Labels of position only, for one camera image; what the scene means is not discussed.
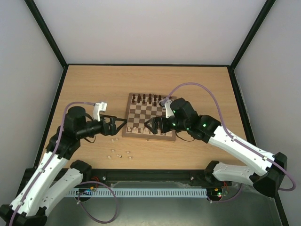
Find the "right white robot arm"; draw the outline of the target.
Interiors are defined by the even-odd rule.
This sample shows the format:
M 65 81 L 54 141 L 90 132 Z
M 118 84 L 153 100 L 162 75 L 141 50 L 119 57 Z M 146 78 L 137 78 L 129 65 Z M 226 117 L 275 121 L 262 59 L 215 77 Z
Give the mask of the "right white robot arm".
M 134 94 L 126 106 L 127 125 L 124 137 L 171 137 L 186 131 L 193 140 L 216 146 L 245 165 L 228 165 L 211 161 L 204 174 L 208 183 L 232 181 L 252 186 L 259 193 L 274 198 L 280 189 L 287 167 L 287 156 L 264 151 L 237 137 L 209 115 L 199 115 L 190 102 L 183 98 L 163 100 L 157 97 L 144 99 Z

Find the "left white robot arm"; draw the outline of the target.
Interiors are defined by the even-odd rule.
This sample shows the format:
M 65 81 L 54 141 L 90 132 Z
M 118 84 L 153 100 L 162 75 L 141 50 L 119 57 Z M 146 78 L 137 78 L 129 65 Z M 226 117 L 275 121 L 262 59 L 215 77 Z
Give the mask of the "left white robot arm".
M 92 180 L 92 167 L 81 160 L 74 161 L 66 173 L 55 181 L 57 174 L 80 148 L 82 139 L 97 134 L 116 135 L 127 123 L 115 116 L 101 115 L 105 111 L 100 103 L 94 103 L 93 116 L 86 113 L 79 102 L 66 106 L 61 126 L 50 139 L 46 152 L 34 174 L 10 203 L 0 207 L 1 218 L 10 226 L 43 226 L 53 208 L 78 185 L 103 183 Z

